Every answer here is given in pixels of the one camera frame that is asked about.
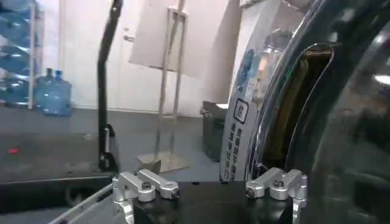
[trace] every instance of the stainless steel stand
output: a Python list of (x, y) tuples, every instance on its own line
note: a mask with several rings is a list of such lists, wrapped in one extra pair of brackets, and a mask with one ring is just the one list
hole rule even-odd
[[(173, 151), (174, 151), (174, 143), (175, 143), (177, 111), (179, 108), (180, 84), (181, 84), (181, 80), (182, 80), (182, 65), (183, 65), (183, 55), (184, 55), (185, 36), (186, 36), (187, 15), (182, 12), (183, 7), (184, 7), (184, 3), (185, 3), (185, 0), (180, 0), (177, 10), (173, 9), (173, 8), (168, 9), (168, 26), (166, 29), (165, 48), (164, 48), (164, 56), (163, 56), (163, 64), (162, 64), (160, 103), (158, 106), (158, 125), (157, 125), (157, 131), (156, 131), (156, 139), (155, 139), (155, 151), (154, 151), (154, 155), (153, 155), (154, 161), (161, 159), (161, 166), (167, 167), (166, 170), (164, 170), (164, 171), (180, 169), (180, 168), (185, 167), (185, 166), (173, 167), (173, 164), (178, 164), (178, 163), (173, 162), (173, 160), (177, 158), (176, 156), (173, 156)], [(177, 77), (176, 77), (176, 84), (175, 84), (175, 98), (174, 98), (173, 112), (172, 112), (172, 114), (164, 114), (163, 110), (164, 110), (164, 103), (165, 103), (165, 97), (166, 97), (166, 90), (165, 89), (166, 89), (166, 79), (167, 79), (168, 70), (169, 70), (169, 58), (171, 55), (172, 46), (174, 43), (177, 28), (178, 28), (179, 23), (181, 21), (183, 21), (183, 29), (182, 29), (182, 33), (181, 33), (181, 39), (180, 39), (179, 59), (177, 62)], [(162, 128), (163, 121), (165, 119), (172, 120), (171, 136), (169, 139), (169, 150), (170, 151), (169, 151), (168, 157), (163, 156), (160, 153), (161, 128)]]

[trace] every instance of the red object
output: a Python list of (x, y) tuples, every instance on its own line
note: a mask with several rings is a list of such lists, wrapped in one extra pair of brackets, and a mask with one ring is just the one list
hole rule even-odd
[(19, 149), (8, 149), (9, 154), (17, 154), (19, 152)]

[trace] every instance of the washing machine door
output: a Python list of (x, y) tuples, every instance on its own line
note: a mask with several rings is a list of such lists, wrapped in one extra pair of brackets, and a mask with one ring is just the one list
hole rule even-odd
[(389, 11), (322, 1), (271, 84), (258, 162), (308, 174), (302, 223), (390, 222)]
[(242, 57), (232, 88), (226, 113), (220, 157), (220, 179), (242, 181), (251, 179), (254, 129), (258, 126), (259, 109), (275, 69), (295, 40), (302, 24), (310, 22), (320, 0), (249, 1), (243, 8), (237, 52)]

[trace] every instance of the blue water jug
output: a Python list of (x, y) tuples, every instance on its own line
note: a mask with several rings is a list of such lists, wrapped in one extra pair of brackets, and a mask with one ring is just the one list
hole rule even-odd
[(26, 104), (29, 101), (29, 82), (16, 78), (3, 80), (5, 90), (1, 91), (2, 100), (13, 105)]
[(3, 46), (0, 52), (0, 68), (14, 74), (28, 76), (30, 55), (15, 46)]
[[(28, 33), (28, 35), (26, 35), (25, 37), (22, 37), (21, 39), (19, 39), (16, 42), (13, 42), (12, 44), (14, 46), (20, 48), (22, 51), (29, 53), (30, 52), (30, 39), (31, 39), (30, 33)], [(38, 40), (37, 34), (35, 34), (34, 42), (35, 42), (35, 48), (39, 47), (39, 44), (38, 44), (39, 40)]]
[(0, 13), (0, 34), (17, 43), (30, 32), (29, 23), (15, 12)]
[(29, 8), (30, 0), (1, 0), (2, 8), (12, 11), (25, 11)]
[(57, 71), (54, 82), (46, 84), (43, 113), (47, 116), (70, 116), (71, 88), (72, 85), (62, 79), (61, 71)]
[(48, 95), (48, 88), (52, 83), (55, 82), (55, 78), (52, 74), (52, 69), (46, 69), (46, 76), (42, 76), (36, 79), (35, 89), (34, 89), (34, 98), (35, 106), (37, 110), (42, 110), (44, 103), (46, 101), (46, 96)]
[[(36, 1), (31, 1), (31, 2), (33, 2), (34, 6), (35, 6), (35, 17), (38, 18), (40, 16), (40, 13), (41, 13), (40, 6), (39, 6), (39, 4), (36, 4)], [(20, 17), (22, 17), (22, 19), (24, 19), (24, 20), (26, 20), (26, 22), (30, 23), (31, 8), (32, 7), (28, 7), (25, 9), (24, 7), (19, 7), (18, 8), (19, 10), (15, 10), (15, 7), (14, 7), (14, 10), (11, 10), (11, 11), (16, 12)]]

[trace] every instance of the screw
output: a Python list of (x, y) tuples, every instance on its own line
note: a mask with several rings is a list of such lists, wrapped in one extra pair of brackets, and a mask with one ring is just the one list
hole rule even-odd
[(307, 187), (307, 176), (306, 175), (302, 175), (302, 180), (301, 180), (300, 185)]
[(285, 184), (282, 180), (275, 180), (274, 186), (275, 187), (283, 187)]
[(141, 188), (142, 190), (149, 190), (150, 188), (152, 188), (152, 185), (150, 184), (150, 182), (143, 182)]
[(178, 198), (179, 195), (180, 195), (180, 190), (178, 188), (172, 190), (172, 198)]
[(252, 189), (246, 189), (246, 191), (245, 191), (245, 196), (247, 197), (247, 198), (254, 198), (255, 197), (255, 193), (253, 192), (253, 190)]

